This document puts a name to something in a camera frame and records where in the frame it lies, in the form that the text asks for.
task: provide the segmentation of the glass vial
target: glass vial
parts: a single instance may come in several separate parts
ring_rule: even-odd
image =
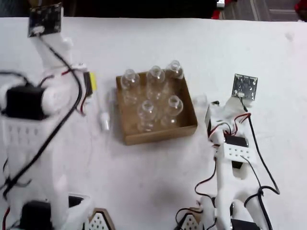
[[[158,67],[153,66],[146,74],[147,78],[147,98],[157,101],[163,98],[165,90],[165,73]]]
[[[123,97],[126,105],[136,104],[140,94],[140,77],[132,69],[125,71],[120,79]]]
[[[140,119],[138,130],[140,132],[151,132],[154,129],[156,115],[157,108],[155,105],[150,100],[144,101],[138,107],[138,116]]]
[[[165,77],[167,81],[167,92],[179,94],[183,79],[183,69],[177,60],[173,60],[165,69]]]
[[[168,104],[165,108],[165,113],[161,118],[161,125],[163,127],[175,127],[177,123],[177,116],[183,110],[183,102],[176,95],[172,95],[168,99]]]

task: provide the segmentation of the cable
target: cable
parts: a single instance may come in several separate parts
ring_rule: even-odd
[[[46,80],[48,80],[48,79],[51,79],[51,78],[54,78],[54,76],[53,76],[53,75],[50,75],[50,76],[47,76],[47,77],[43,78],[43,79],[41,80],[41,82],[40,82],[37,86],[38,86],[38,87],[42,87],[42,85],[44,84],[44,82],[45,82]]]
[[[209,229],[213,228],[213,227],[216,225],[216,221],[217,221],[217,218],[215,218],[214,223],[213,223],[213,224],[212,224],[210,227],[208,227],[208,228],[207,228],[207,230],[209,230]]]
[[[190,212],[194,212],[194,213],[197,213],[197,214],[203,213],[203,210],[202,211],[197,211],[197,210],[193,210],[193,209],[187,208],[187,207],[179,209],[178,212],[176,213],[175,220],[176,220],[177,226],[180,227],[180,230],[183,230],[183,229],[181,228],[181,226],[179,226],[179,222],[177,220],[177,216],[178,216],[179,212],[184,211],[184,210],[187,210],[187,211],[190,211]]]
[[[255,174],[255,177],[256,177],[256,179],[257,179],[257,181],[258,181],[259,187],[261,187],[260,180],[259,180],[259,178],[258,178],[258,176],[257,176],[257,174],[256,174],[256,172],[255,172],[255,170],[254,170],[254,167],[251,165],[251,163],[249,162],[248,159],[246,159],[246,158],[243,157],[242,155],[241,155],[241,157],[242,157],[244,160],[246,160],[246,161],[248,162],[248,164],[250,165],[251,169],[253,170],[253,172],[254,172],[254,174]]]
[[[242,99],[241,97],[239,97],[239,99],[240,99],[240,102],[241,102],[241,104],[242,104],[242,106],[243,106],[244,111],[245,111],[245,112],[248,112],[248,109],[246,108],[246,106],[245,106],[244,103],[243,103],[243,99]],[[258,192],[257,192],[256,194],[254,194],[254,195],[250,196],[249,198],[247,198],[247,200],[244,202],[244,205],[246,205],[247,202],[248,202],[251,198],[253,198],[253,197],[255,197],[255,195],[257,195],[258,201],[259,201],[259,204],[260,204],[260,207],[261,207],[261,210],[262,210],[262,212],[263,212],[263,215],[264,215],[265,220],[266,220],[267,225],[268,225],[268,229],[269,229],[269,230],[272,230],[273,227],[272,227],[272,224],[271,224],[269,215],[268,215],[268,213],[267,213],[267,211],[266,211],[266,209],[265,209],[265,206],[264,206],[264,204],[263,204],[263,201],[262,201],[263,190],[264,190],[264,189],[270,189],[271,191],[273,191],[274,193],[276,193],[276,194],[278,194],[278,195],[280,194],[280,191],[279,191],[279,188],[278,188],[278,186],[277,186],[277,183],[275,182],[275,180],[274,180],[274,178],[273,178],[273,176],[272,176],[270,170],[268,169],[268,167],[267,167],[266,163],[264,162],[264,159],[263,159],[263,157],[262,157],[262,155],[261,155],[261,153],[260,153],[260,150],[259,150],[259,147],[258,147],[258,143],[257,143],[257,140],[256,140],[255,131],[254,131],[253,124],[252,124],[252,122],[251,122],[250,116],[248,117],[248,122],[249,122],[249,126],[250,126],[250,129],[251,129],[252,135],[253,135],[253,139],[254,139],[254,142],[255,142],[255,146],[256,146],[256,149],[257,149],[257,153],[258,153],[258,155],[259,155],[259,157],[260,157],[260,160],[261,160],[261,162],[262,162],[262,164],[263,164],[265,170],[267,171],[267,173],[268,173],[268,175],[269,175],[269,177],[270,177],[272,183],[274,184],[275,189],[272,188],[272,187],[270,187],[270,186],[261,186],[261,187],[258,189]]]
[[[19,228],[18,223],[20,223],[20,220],[15,221],[11,226],[7,227],[6,230],[11,230],[11,229]]]
[[[68,120],[68,118],[71,116],[75,108],[77,108],[78,104],[80,103],[80,100],[82,98],[82,87],[81,83],[75,74],[74,70],[70,67],[70,65],[67,63],[67,61],[64,60],[64,58],[58,54],[48,43],[46,43],[41,36],[38,36],[38,39],[42,41],[42,43],[54,54],[54,56],[59,59],[63,64],[72,72],[73,77],[75,78],[77,85],[78,85],[78,96],[71,107],[71,109],[67,112],[67,114],[64,116],[64,118],[61,120],[61,122],[55,127],[55,129],[52,131],[52,133],[49,135],[49,137],[46,139],[44,144],[41,146],[37,154],[32,158],[32,160],[24,166],[13,178],[10,183],[7,184],[7,188],[3,192],[3,197],[7,200],[7,193],[16,185],[20,177],[22,177],[28,170],[29,168],[39,159],[39,157],[43,154],[44,150],[47,148],[49,143],[52,141],[52,139],[55,137],[55,135],[58,133],[58,131],[62,128],[62,126],[65,124],[65,122]]]
[[[64,76],[64,75],[66,75],[66,74],[68,74],[68,73],[70,73],[70,70],[67,70],[67,71],[65,71],[65,72],[62,72],[62,73],[61,73],[61,76]],[[38,87],[42,87],[43,83],[44,83],[46,80],[52,79],[52,78],[54,78],[54,75],[50,75],[50,76],[47,76],[47,77],[43,78],[43,79],[41,80],[41,82],[40,82],[37,86],[38,86]],[[76,111],[77,111],[78,113],[80,113],[80,115],[82,115],[82,116],[86,116],[86,114],[85,114],[84,111],[83,111],[84,103],[85,103],[85,100],[86,100],[86,98],[87,98],[86,95],[87,95],[87,91],[86,91],[86,93],[85,93],[85,95],[84,95],[84,98],[83,98],[83,100],[82,100],[82,102],[81,102],[80,110],[76,108]]]
[[[7,210],[4,213],[3,220],[2,220],[2,230],[6,230],[6,218],[8,217],[10,210],[11,210],[11,208],[8,207]]]
[[[32,85],[32,84],[30,83],[29,79],[28,79],[25,75],[23,75],[22,73],[16,72],[16,71],[12,71],[12,70],[0,70],[0,75],[14,75],[14,76],[16,76],[16,77],[18,77],[18,78],[22,78],[27,84]]]
[[[1,190],[2,188],[4,188],[5,185],[8,184],[8,183],[11,181],[10,176],[6,176],[6,175],[5,175],[5,168],[6,168],[7,164],[8,164],[8,158],[5,160],[5,162],[4,162],[4,164],[3,164],[3,167],[2,167],[2,173],[3,173],[4,178],[5,178],[5,183],[0,187],[0,190]],[[21,187],[21,188],[25,188],[25,187],[27,187],[31,182],[32,182],[32,179],[30,179],[30,180],[29,180],[27,183],[25,183],[25,184],[16,183],[16,186],[17,186],[17,187]]]
[[[245,111],[245,112],[248,112],[248,109],[247,109],[246,106],[243,104],[242,98],[240,97],[239,99],[240,99],[240,102],[241,102],[242,105],[243,105],[244,111]],[[256,150],[257,150],[257,153],[258,153],[258,155],[259,155],[259,157],[260,157],[260,160],[261,160],[261,162],[262,162],[262,164],[263,164],[265,170],[267,171],[267,173],[268,173],[270,179],[272,180],[272,183],[274,184],[275,193],[280,194],[280,191],[279,191],[279,188],[278,188],[278,186],[277,186],[277,183],[275,182],[275,180],[274,180],[274,178],[273,178],[273,176],[272,176],[270,170],[268,169],[268,167],[267,167],[266,163],[264,162],[264,159],[263,159],[263,157],[262,157],[262,155],[261,155],[261,153],[260,153],[260,150],[259,150],[259,147],[258,147],[258,143],[257,143],[257,140],[256,140],[255,131],[254,131],[253,124],[252,124],[252,122],[251,122],[250,116],[248,117],[248,122],[249,122],[249,126],[250,126],[250,129],[251,129],[251,133],[252,133],[252,135],[253,135],[253,139],[254,139],[254,142],[255,142]]]
[[[234,133],[231,133],[230,135],[235,136],[236,133],[238,132],[238,126],[236,125],[236,120],[240,117],[246,116],[240,123],[242,123],[243,121],[245,121],[246,118],[248,118],[251,115],[251,113],[246,113],[246,114],[241,114],[239,116],[236,116],[234,119],[234,124],[235,124],[235,131]]]
[[[194,187],[194,191],[195,191],[196,194],[198,194],[198,195],[209,197],[209,198],[211,199],[212,203],[213,203],[213,206],[215,207],[215,203],[214,203],[214,201],[213,201],[213,198],[212,198],[210,195],[205,194],[205,193],[197,192],[197,190],[196,190],[197,187],[198,187],[199,185],[201,185],[201,184],[203,184],[203,183],[206,183],[206,182],[210,181],[210,180],[214,177],[215,172],[216,172],[216,165],[217,165],[216,158],[214,158],[214,161],[215,161],[215,166],[214,166],[213,174],[212,174],[208,179],[203,180],[203,181],[200,181],[199,183],[197,183],[197,185]]]
[[[210,136],[215,132],[215,130],[216,130],[219,126],[221,126],[221,125],[227,125],[228,128],[229,128],[229,133],[232,133],[232,132],[231,132],[230,125],[229,125],[228,123],[226,123],[226,122],[222,122],[222,123],[219,123],[216,127],[214,127],[214,128],[210,131],[208,138],[210,138]]]

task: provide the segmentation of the cardboard box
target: cardboard box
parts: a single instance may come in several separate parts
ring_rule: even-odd
[[[139,73],[141,81],[141,101],[146,100],[146,72]],[[180,91],[177,94],[183,102],[183,111],[177,117],[176,127],[172,129],[165,129],[161,126],[160,120],[156,122],[155,128],[152,132],[141,133],[137,129],[139,117],[137,114],[137,106],[126,106],[122,95],[122,87],[120,84],[120,77],[116,77],[118,106],[121,119],[121,127],[124,136],[124,142],[127,145],[142,144],[147,142],[154,142],[160,140],[167,140],[172,138],[180,138],[190,136],[195,133],[197,128],[197,118],[195,115],[192,100],[189,94],[188,86],[185,78],[180,82]]]

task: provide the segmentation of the metal plate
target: metal plate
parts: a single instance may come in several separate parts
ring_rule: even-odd
[[[235,74],[232,96],[254,101],[257,83],[258,78]]]
[[[61,32],[62,4],[36,7],[30,10],[28,37],[36,36],[35,30],[40,30],[41,35]]]

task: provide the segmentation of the perforated plate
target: perforated plate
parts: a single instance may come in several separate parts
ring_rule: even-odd
[[[109,230],[109,227],[106,224],[106,220],[101,213],[96,213],[89,223],[85,223],[85,230]]]
[[[224,143],[219,147],[218,151],[223,154],[225,158],[232,161],[246,163],[247,161],[244,159],[246,158],[250,163],[257,164],[256,153],[252,148]]]
[[[181,225],[183,230],[197,230],[198,223],[192,214],[188,214],[183,224]]]
[[[235,74],[232,96],[254,101],[257,83],[258,78]]]

